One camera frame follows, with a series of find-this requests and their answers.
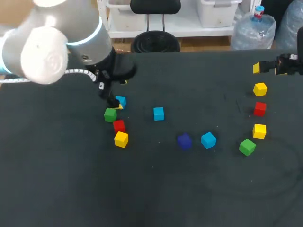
green cube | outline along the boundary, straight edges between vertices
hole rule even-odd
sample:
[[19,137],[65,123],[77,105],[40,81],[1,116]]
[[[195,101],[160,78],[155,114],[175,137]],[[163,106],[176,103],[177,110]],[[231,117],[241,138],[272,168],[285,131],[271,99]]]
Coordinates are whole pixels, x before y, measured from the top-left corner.
[[107,108],[104,113],[105,121],[114,122],[117,119],[117,110]]
[[241,151],[244,155],[250,155],[256,148],[256,145],[251,142],[249,139],[244,140],[240,146],[239,151]]

chair backrest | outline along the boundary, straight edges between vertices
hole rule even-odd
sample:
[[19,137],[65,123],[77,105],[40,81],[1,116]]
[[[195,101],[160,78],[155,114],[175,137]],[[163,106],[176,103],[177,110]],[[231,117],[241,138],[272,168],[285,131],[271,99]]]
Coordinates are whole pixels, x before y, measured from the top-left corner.
[[131,0],[136,14],[176,14],[181,9],[180,0]]

dark blue cube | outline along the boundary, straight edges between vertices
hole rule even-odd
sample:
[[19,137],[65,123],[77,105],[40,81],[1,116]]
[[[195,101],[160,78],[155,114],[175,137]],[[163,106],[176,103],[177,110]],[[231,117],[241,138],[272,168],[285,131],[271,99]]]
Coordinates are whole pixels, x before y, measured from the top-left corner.
[[186,133],[184,133],[182,136],[178,136],[177,140],[178,144],[183,150],[188,150],[193,146],[193,140]]

red cube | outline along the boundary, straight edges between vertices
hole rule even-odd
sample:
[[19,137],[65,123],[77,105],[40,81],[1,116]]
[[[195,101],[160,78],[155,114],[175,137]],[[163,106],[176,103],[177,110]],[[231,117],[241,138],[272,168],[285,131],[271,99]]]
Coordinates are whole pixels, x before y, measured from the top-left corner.
[[254,115],[258,117],[263,117],[265,115],[265,111],[266,111],[266,103],[256,102]]
[[116,135],[119,131],[125,133],[124,121],[122,121],[122,120],[115,121],[115,122],[113,122],[113,126],[114,126],[114,130],[115,130],[115,135]]

plastic water bottle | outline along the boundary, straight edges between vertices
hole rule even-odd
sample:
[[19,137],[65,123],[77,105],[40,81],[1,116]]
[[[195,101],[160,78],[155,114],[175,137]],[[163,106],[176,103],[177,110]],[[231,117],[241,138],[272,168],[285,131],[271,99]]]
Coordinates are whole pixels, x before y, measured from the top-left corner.
[[247,14],[235,25],[231,49],[270,49],[276,32],[276,21],[272,16],[263,15],[264,7],[256,6],[255,14]]
[[297,33],[303,27],[303,0],[294,0],[285,12],[276,35],[278,49],[297,49]]

